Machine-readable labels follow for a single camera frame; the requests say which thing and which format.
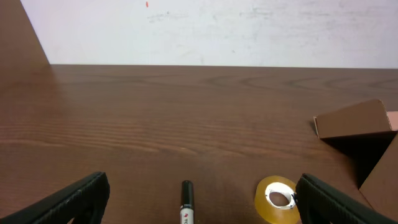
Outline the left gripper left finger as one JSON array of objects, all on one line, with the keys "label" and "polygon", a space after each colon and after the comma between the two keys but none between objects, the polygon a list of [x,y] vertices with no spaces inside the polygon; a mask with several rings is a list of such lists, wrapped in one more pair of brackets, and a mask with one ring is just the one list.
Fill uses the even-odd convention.
[{"label": "left gripper left finger", "polygon": [[1,218],[2,224],[101,223],[110,195],[105,172],[94,172],[48,197]]}]

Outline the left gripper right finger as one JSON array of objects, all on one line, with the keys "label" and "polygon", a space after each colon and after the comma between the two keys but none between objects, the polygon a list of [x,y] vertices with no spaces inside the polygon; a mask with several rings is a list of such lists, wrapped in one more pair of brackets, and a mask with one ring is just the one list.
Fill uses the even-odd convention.
[{"label": "left gripper right finger", "polygon": [[294,200],[303,224],[397,224],[306,173],[297,182]]}]

